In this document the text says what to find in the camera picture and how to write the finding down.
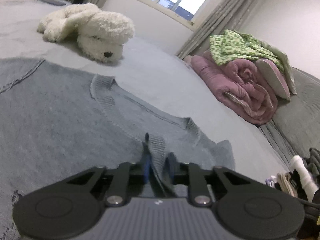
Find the green patterned fabric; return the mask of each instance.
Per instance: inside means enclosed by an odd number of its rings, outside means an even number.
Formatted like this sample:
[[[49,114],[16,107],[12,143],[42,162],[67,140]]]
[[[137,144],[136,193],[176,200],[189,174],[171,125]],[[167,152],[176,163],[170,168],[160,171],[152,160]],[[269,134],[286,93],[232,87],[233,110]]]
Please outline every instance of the green patterned fabric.
[[[225,30],[222,35],[211,35],[210,50],[212,58],[218,65],[226,64],[238,58],[248,60],[266,58],[271,60],[281,73],[284,73],[284,67],[279,58],[271,51],[263,48],[261,41],[250,34]]]

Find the black nose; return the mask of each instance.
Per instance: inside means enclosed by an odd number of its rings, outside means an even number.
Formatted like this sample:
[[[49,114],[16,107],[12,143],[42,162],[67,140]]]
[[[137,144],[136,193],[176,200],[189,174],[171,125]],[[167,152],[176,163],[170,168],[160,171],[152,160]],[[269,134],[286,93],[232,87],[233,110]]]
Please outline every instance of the black nose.
[[[111,52],[107,51],[107,52],[105,52],[105,53],[104,53],[104,56],[105,56],[105,57],[111,57],[111,56],[112,56],[112,54],[113,54],[113,53],[111,53]]]

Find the pink comforter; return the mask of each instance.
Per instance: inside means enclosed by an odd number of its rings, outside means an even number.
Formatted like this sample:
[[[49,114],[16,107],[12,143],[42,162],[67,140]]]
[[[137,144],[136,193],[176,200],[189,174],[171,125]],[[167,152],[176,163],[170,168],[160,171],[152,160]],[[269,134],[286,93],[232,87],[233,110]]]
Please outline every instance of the pink comforter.
[[[264,124],[277,108],[277,98],[254,63],[236,59],[218,66],[201,56],[193,56],[191,65],[214,96],[243,119]]]

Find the bed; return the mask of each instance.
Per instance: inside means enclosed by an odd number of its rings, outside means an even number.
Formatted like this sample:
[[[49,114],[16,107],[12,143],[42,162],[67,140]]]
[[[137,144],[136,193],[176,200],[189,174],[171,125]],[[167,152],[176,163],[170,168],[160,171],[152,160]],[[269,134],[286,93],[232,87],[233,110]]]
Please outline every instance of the bed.
[[[37,57],[63,67],[115,76],[119,86],[154,107],[191,117],[209,139],[229,140],[237,172],[264,183],[270,175],[287,171],[263,133],[218,102],[200,77],[177,57],[135,37],[125,44],[121,61],[103,64],[83,56],[72,40],[62,44],[44,41],[36,32],[39,19],[57,9],[60,7],[40,1],[0,4],[0,58]],[[0,160],[4,154],[0,150]],[[0,232],[5,232],[5,227],[0,227]]]

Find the stuffed animal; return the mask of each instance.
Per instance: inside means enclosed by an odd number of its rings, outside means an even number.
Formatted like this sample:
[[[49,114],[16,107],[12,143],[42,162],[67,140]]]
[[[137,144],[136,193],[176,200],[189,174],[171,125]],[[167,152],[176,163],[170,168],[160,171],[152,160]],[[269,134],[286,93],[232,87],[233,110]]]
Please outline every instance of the stuffed animal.
[[[121,58],[123,44],[134,36],[134,24],[126,16],[102,11],[94,4],[74,4],[41,19],[38,32],[50,42],[61,42],[76,32],[84,54],[107,62]]]

